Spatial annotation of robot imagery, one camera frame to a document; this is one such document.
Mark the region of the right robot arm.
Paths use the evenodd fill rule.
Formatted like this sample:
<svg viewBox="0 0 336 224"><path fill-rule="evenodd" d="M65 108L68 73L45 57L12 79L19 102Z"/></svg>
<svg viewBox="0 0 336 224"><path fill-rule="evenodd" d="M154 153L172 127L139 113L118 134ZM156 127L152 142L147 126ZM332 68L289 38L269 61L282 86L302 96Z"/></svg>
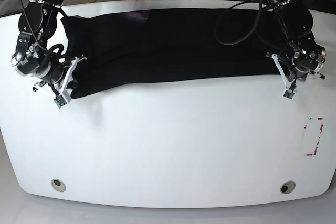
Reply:
<svg viewBox="0 0 336 224"><path fill-rule="evenodd" d="M49 85L55 95L54 102L61 108L70 103L68 89L77 86L72 76L77 64L85 57L71 56L64 52L63 44L47 48L48 40L57 28L57 15L66 13L62 10L64 0L29 0L22 6L15 53L11 64L21 76L31 75L40 79L33 87L34 91Z"/></svg>

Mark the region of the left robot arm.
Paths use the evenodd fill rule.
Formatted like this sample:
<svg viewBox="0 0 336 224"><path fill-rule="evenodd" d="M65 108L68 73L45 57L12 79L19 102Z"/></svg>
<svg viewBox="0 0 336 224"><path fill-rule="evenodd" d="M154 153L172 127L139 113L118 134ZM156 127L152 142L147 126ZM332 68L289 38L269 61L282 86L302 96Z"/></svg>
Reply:
<svg viewBox="0 0 336 224"><path fill-rule="evenodd" d="M303 0L266 0L278 15L286 45L271 57L285 84L283 97L293 99L297 81L305 82L309 74L324 78L320 70L325 64L325 48L315 42L312 32L313 17Z"/></svg>

